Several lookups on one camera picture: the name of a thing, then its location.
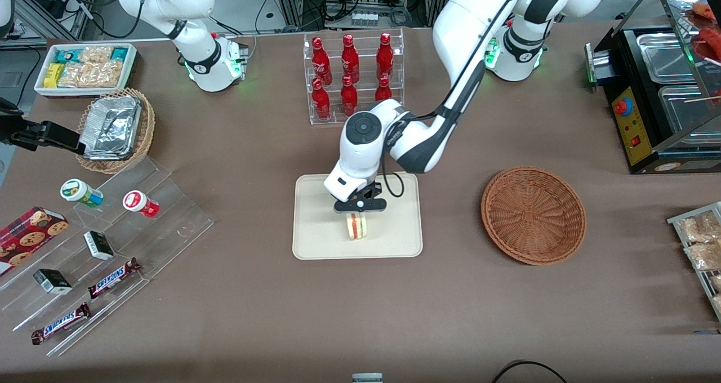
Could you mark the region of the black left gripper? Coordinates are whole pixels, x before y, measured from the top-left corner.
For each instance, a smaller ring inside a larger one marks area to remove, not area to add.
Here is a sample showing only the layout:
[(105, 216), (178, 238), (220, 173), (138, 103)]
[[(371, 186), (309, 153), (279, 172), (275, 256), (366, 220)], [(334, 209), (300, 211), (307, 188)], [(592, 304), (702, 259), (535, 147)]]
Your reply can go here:
[(353, 193), (346, 202), (335, 201), (333, 210), (340, 214), (381, 212), (385, 211), (388, 204), (383, 198), (380, 182), (374, 182), (363, 189)]

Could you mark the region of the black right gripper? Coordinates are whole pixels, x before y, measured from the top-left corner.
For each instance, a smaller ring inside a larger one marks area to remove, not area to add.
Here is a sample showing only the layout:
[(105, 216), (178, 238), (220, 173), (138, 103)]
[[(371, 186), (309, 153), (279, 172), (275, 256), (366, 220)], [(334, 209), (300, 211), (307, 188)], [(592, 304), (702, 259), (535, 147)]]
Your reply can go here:
[(47, 145), (62, 149), (80, 149), (80, 134), (51, 121), (43, 121), (41, 126), (23, 118), (23, 112), (5, 98), (1, 98), (1, 142), (23, 149), (37, 150), (39, 130), (41, 139)]

